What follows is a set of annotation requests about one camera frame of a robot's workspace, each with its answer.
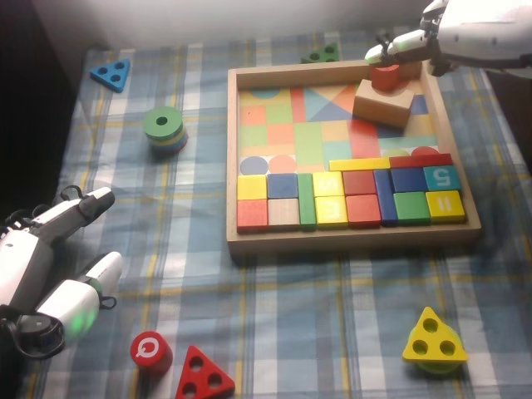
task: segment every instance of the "blue plaid fabric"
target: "blue plaid fabric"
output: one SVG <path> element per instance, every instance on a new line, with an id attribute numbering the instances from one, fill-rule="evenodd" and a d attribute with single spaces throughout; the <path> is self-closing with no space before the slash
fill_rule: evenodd
<path id="1" fill-rule="evenodd" d="M 396 34 L 405 30 L 397 29 Z M 21 397 L 173 398 L 185 353 L 198 346 L 235 381 L 239 398 L 532 397 L 532 187 L 483 72 L 439 79 L 483 236 L 474 248 L 248 256 L 225 243 L 227 71 L 298 63 L 337 42 L 363 58 L 374 32 L 90 52 L 61 186 L 110 186 L 115 205 L 69 240 L 68 262 L 119 251 L 119 303 L 74 347 L 30 364 Z M 127 57 L 115 94 L 90 68 Z M 183 111 L 190 135 L 157 160 L 141 123 L 156 106 Z M 461 336 L 469 361 L 430 377 L 401 353 L 431 306 Z M 174 352 L 159 381 L 130 359 L 134 336 L 161 333 Z"/>

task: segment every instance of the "triangle block with holes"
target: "triangle block with holes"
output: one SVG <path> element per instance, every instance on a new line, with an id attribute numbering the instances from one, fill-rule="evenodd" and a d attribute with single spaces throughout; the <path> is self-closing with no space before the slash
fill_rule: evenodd
<path id="1" fill-rule="evenodd" d="M 463 363 L 467 353 L 455 331 L 426 307 L 412 330 L 403 360 L 426 363 Z"/>
<path id="2" fill-rule="evenodd" d="M 338 44 L 331 43 L 325 47 L 317 49 L 315 52 L 311 52 L 305 57 L 301 57 L 302 64 L 314 64 L 317 62 L 335 62 L 340 61 L 340 55 L 338 53 Z"/>
<path id="3" fill-rule="evenodd" d="M 190 346 L 175 399 L 221 399 L 233 392 L 234 381 L 197 347 Z"/>
<path id="4" fill-rule="evenodd" d="M 127 58 L 91 69 L 91 78 L 117 93 L 126 87 L 127 75 L 130 71 L 130 60 Z"/>

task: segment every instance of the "wooden tray frame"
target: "wooden tray frame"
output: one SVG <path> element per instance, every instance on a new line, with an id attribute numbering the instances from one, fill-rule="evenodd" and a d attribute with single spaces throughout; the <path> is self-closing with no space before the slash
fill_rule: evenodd
<path id="1" fill-rule="evenodd" d="M 460 161 L 451 124 L 435 77 L 427 72 L 426 62 L 401 66 L 404 78 L 418 78 L 425 94 L 431 123 L 441 152 L 448 152 L 462 185 L 462 201 L 467 222 L 430 226 L 380 229 L 316 230 L 314 232 L 267 232 L 238 234 L 236 226 L 237 178 L 239 175 L 239 91 L 288 86 L 348 84 L 369 79 L 370 67 L 365 62 L 331 62 L 289 66 L 267 66 L 229 70 L 227 114 L 227 243 L 231 254 L 260 252 L 299 252 L 334 249 L 366 249 L 375 247 L 427 246 L 469 243 L 480 235 L 476 212 L 466 173 Z"/>

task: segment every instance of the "green triangle block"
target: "green triangle block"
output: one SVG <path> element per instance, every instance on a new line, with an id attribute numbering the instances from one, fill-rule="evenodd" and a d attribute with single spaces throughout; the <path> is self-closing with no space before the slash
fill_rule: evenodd
<path id="1" fill-rule="evenodd" d="M 325 47 L 317 49 L 315 52 L 311 52 L 306 57 L 301 58 L 302 64 L 314 64 L 317 62 L 335 62 L 340 61 L 340 55 L 338 54 L 338 44 L 331 43 Z"/>

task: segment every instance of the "red cylinder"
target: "red cylinder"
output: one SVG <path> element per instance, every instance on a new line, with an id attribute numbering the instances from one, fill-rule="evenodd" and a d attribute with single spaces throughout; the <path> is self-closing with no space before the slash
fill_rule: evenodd
<path id="1" fill-rule="evenodd" d="M 380 91 L 393 91 L 399 82 L 399 66 L 372 68 L 372 87 Z"/>
<path id="2" fill-rule="evenodd" d="M 157 375 L 166 373 L 174 359 L 166 340 L 155 331 L 137 335 L 131 344 L 130 355 L 141 371 Z"/>

